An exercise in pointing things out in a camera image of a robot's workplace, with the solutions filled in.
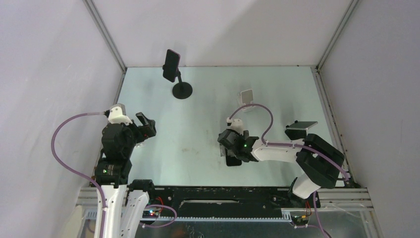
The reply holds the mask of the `controller board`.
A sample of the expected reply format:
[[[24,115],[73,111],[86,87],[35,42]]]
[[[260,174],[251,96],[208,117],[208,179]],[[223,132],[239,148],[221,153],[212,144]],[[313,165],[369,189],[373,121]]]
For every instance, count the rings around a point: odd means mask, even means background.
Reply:
[[[299,216],[292,216],[292,224],[296,226],[305,226],[309,222],[310,216],[308,215],[299,215]]]
[[[143,211],[142,220],[153,220],[160,217],[160,209],[148,209]]]

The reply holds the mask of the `phone on tall stand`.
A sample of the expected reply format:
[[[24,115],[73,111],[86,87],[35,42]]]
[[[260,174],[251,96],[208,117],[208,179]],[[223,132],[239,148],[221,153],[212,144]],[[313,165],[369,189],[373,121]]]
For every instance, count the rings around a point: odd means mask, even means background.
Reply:
[[[163,77],[170,82],[175,82],[175,78],[178,76],[178,67],[180,62],[180,54],[168,49],[166,51],[166,57],[163,69]]]

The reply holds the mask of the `right controller board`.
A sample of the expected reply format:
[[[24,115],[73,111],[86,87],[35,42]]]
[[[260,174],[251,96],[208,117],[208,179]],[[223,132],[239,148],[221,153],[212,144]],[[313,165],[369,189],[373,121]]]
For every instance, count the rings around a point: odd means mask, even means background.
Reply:
[[[308,215],[299,215],[299,216],[292,216],[292,224],[296,226],[305,226],[309,222],[310,216]]]

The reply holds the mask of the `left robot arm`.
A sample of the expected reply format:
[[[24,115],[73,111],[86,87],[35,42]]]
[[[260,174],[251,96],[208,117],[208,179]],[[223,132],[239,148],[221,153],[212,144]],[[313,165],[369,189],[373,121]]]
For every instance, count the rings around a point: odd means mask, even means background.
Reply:
[[[95,169],[95,181],[100,186],[97,236],[133,238],[144,209],[156,202],[157,194],[151,180],[128,183],[130,157],[137,145],[156,135],[156,122],[139,112],[136,117],[141,126],[137,126],[119,107],[104,115],[108,123],[102,130],[102,158]]]

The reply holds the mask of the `black phone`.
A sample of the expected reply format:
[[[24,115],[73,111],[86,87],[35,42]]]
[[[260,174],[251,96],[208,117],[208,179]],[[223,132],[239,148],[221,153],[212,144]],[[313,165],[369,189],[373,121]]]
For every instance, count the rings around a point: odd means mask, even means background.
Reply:
[[[225,156],[226,165],[228,167],[236,167],[242,165],[242,161],[233,156]]]
[[[315,125],[317,125],[318,122],[317,121],[294,121],[294,123],[287,125],[286,129],[287,130],[308,130],[312,127],[314,127]]]

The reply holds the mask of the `left controller board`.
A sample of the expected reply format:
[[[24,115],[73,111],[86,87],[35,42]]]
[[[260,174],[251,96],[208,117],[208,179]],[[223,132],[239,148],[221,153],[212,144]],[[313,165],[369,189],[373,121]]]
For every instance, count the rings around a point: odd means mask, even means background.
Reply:
[[[143,211],[142,220],[153,220],[160,217],[160,209],[148,209]]]

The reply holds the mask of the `white folding phone stand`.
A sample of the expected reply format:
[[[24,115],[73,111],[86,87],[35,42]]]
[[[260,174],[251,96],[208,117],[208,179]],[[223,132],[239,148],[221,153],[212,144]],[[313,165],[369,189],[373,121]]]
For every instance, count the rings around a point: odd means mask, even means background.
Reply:
[[[241,91],[238,94],[238,104],[239,106],[245,106],[245,105],[250,105],[254,103],[254,94],[253,94],[253,90],[252,89],[247,89],[244,91]],[[255,108],[255,106],[248,106],[248,107],[244,107],[241,109],[242,112],[246,113],[249,112],[251,110],[253,110]]]

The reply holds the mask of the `black round-base phone stand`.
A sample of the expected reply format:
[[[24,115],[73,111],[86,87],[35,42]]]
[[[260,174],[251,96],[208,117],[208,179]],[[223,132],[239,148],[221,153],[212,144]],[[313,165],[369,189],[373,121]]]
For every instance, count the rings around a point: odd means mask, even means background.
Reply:
[[[181,78],[181,72],[177,68],[176,71],[166,69],[165,64],[162,66],[163,77],[170,82],[175,82],[175,78],[178,78],[178,83],[176,83],[172,88],[172,94],[177,99],[187,99],[193,93],[193,88],[188,82],[183,82]]]

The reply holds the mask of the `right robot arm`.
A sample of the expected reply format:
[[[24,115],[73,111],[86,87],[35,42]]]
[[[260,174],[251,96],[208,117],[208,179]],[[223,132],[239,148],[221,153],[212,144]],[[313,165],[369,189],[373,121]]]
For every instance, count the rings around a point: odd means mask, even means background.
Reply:
[[[226,129],[217,141],[225,156],[245,163],[276,161],[298,165],[303,172],[293,181],[288,193],[288,201],[294,207],[303,206],[320,188],[335,188],[340,175],[347,178],[342,168],[344,154],[313,133],[303,139],[274,143],[249,136],[247,131],[240,134]]]

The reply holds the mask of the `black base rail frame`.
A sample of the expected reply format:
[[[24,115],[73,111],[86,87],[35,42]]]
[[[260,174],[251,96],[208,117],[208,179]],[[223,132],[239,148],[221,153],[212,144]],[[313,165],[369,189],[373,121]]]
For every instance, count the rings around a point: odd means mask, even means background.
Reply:
[[[319,211],[353,212],[366,207],[360,189],[321,189],[307,199],[285,187],[155,186],[145,210],[160,209],[160,218],[181,220],[289,220],[290,215]]]

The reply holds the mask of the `black wedge phone stand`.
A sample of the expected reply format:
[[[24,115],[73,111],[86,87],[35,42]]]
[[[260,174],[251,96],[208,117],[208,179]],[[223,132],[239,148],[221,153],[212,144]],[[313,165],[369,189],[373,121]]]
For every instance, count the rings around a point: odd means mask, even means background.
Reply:
[[[285,134],[290,140],[305,139],[308,135],[308,130],[287,130],[285,128]]]

